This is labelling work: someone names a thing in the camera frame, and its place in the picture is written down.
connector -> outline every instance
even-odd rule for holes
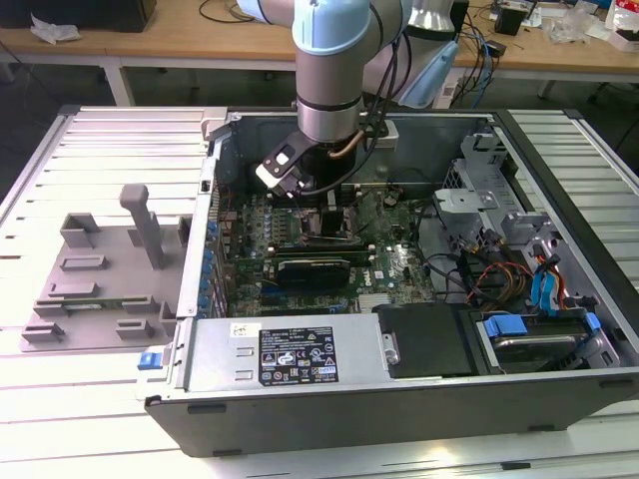
[[[506,53],[507,48],[505,45],[495,42],[494,40],[488,40],[486,42],[486,47],[488,48],[488,55],[492,58],[502,57],[504,53]]]

blue latch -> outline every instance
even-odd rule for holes
[[[586,323],[593,333],[601,329],[601,322],[599,322],[599,318],[594,312],[586,312]]]
[[[521,336],[528,333],[526,324],[519,314],[495,314],[483,321],[489,337]]]
[[[143,352],[140,354],[140,362],[138,362],[140,371],[150,371],[152,369],[162,369],[162,353],[161,352]]]

table leg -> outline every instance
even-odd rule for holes
[[[189,105],[201,105],[200,102],[200,75],[198,70],[190,68],[189,72]]]
[[[9,85],[13,83],[15,77],[13,76],[13,72],[9,68],[8,63],[0,63],[0,84]]]
[[[438,110],[446,110],[450,108],[457,84],[459,83],[459,80],[463,78],[463,74],[464,70],[462,68],[453,68],[450,70],[450,73],[448,73],[448,76],[439,89],[437,96],[432,101],[432,108]]]
[[[104,73],[107,75],[107,82],[111,87],[111,93],[118,107],[133,107],[136,102],[131,93],[131,86],[127,79],[127,72],[124,67],[113,62],[106,63],[102,66]]]
[[[555,85],[555,80],[546,80],[545,82],[543,82],[541,86],[539,87],[539,90],[537,90],[537,97],[539,97],[542,100],[545,100],[548,94],[550,93],[550,90],[552,90],[552,87],[554,87],[554,85]]]

blue drive bracket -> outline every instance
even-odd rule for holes
[[[523,336],[528,328],[519,314],[495,314],[483,321],[488,337]]]
[[[534,306],[550,316],[556,316],[557,310],[552,307],[552,291],[556,285],[555,276],[542,270],[535,274],[530,288],[530,300]]]

power supply label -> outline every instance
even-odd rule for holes
[[[260,330],[263,386],[338,382],[332,327]]]

